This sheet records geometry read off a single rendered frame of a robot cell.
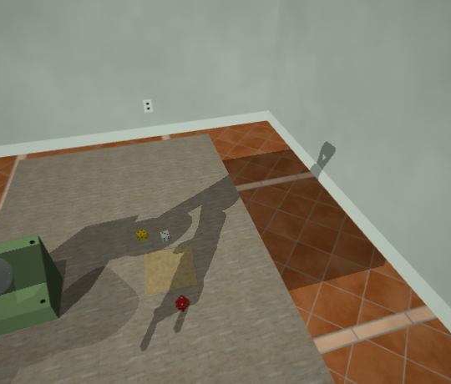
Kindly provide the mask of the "yellow die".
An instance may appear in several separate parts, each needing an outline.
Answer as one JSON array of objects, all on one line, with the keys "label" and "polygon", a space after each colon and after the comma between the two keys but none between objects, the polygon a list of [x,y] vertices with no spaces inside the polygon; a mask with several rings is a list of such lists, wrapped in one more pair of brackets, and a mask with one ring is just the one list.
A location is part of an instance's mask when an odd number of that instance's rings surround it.
[{"label": "yellow die", "polygon": [[139,230],[136,232],[137,238],[142,242],[143,240],[146,240],[148,238],[147,232],[145,230]]}]

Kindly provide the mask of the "white die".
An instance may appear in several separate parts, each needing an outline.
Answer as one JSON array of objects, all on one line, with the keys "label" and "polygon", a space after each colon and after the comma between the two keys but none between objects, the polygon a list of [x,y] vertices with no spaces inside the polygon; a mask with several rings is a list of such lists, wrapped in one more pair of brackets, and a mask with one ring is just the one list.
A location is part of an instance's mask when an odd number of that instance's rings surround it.
[{"label": "white die", "polygon": [[170,233],[168,230],[160,232],[161,239],[163,243],[170,241]]}]

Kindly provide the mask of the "red die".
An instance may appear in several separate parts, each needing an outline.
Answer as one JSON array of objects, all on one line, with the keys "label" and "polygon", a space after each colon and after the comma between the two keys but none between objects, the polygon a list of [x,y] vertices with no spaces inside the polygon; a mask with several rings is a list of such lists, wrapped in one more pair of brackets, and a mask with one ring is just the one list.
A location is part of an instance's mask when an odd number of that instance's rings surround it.
[{"label": "red die", "polygon": [[183,296],[180,296],[179,299],[175,302],[175,305],[176,308],[184,312],[186,308],[189,306],[189,300]]}]

